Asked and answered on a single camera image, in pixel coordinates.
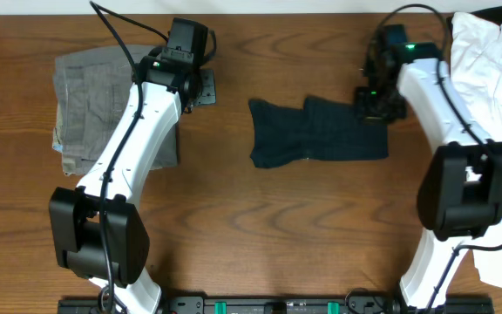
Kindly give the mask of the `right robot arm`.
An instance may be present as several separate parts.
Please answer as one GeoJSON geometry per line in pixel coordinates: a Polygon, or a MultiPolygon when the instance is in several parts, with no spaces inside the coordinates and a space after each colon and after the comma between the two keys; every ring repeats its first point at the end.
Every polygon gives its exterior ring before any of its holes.
{"type": "Polygon", "coordinates": [[[423,231],[398,283],[397,308],[403,313],[462,309],[446,291],[465,253],[502,250],[502,240],[482,242],[502,221],[502,141],[471,116],[433,43],[371,41],[363,74],[368,84],[356,89],[355,99],[360,118],[389,124],[411,107],[432,151],[417,192],[423,231]]]}

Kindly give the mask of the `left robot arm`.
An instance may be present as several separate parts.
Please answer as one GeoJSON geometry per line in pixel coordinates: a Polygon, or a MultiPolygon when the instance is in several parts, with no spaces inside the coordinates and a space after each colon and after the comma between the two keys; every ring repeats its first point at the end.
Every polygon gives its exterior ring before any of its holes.
{"type": "Polygon", "coordinates": [[[153,160],[183,112],[204,94],[205,60],[146,56],[101,155],[74,189],[49,202],[57,263],[100,288],[101,313],[155,313],[162,295],[147,269],[150,238],[139,214],[153,160]]]}

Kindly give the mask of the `black t-shirt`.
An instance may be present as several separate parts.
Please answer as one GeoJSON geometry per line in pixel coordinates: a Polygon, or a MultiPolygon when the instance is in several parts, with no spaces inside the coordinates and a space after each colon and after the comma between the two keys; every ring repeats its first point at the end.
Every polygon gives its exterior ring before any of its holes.
{"type": "Polygon", "coordinates": [[[275,168],[295,160],[361,161],[389,156],[385,125],[366,125],[351,105],[308,96],[301,108],[250,99],[258,168],[275,168]]]}

